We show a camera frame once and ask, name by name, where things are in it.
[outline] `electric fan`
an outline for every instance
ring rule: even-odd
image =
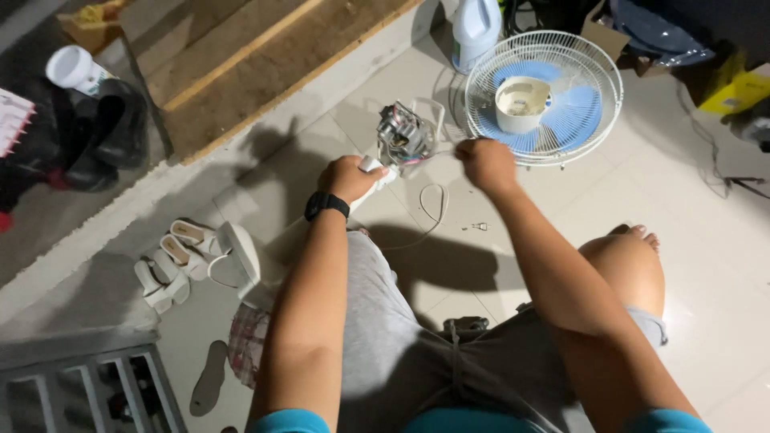
[[[542,83],[538,90],[544,86],[547,97],[531,104],[521,95],[532,82]],[[478,60],[465,89],[472,133],[505,143],[524,166],[564,167],[589,153],[609,133],[622,102],[612,59],[580,36],[552,30],[498,43]]]

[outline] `plastic jug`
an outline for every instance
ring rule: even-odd
[[[496,0],[463,0],[452,28],[454,68],[469,74],[478,58],[495,46],[502,25]]]

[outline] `yellow box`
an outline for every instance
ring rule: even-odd
[[[745,55],[737,52],[717,70],[699,109],[732,114],[751,108],[770,96],[770,63],[746,71]]]

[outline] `gray shorts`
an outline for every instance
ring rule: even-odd
[[[400,431],[418,413],[452,405],[508,412],[545,431],[594,431],[533,308],[520,307],[517,315],[460,343],[417,323],[369,237],[350,232],[348,245],[337,431]],[[654,347],[666,342],[660,317],[633,307],[628,312]]]

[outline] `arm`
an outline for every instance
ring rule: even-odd
[[[321,175],[320,190],[348,205],[363,196],[387,169],[363,173],[360,161],[344,156],[332,162]],[[256,417],[306,409],[336,430],[347,307],[346,223],[339,211],[323,210],[310,224],[303,252],[270,318],[256,379]]]
[[[571,384],[600,432],[668,408],[698,416],[653,347],[599,273],[518,185],[516,161],[493,140],[466,141],[466,174],[500,212],[535,310],[554,329]]]

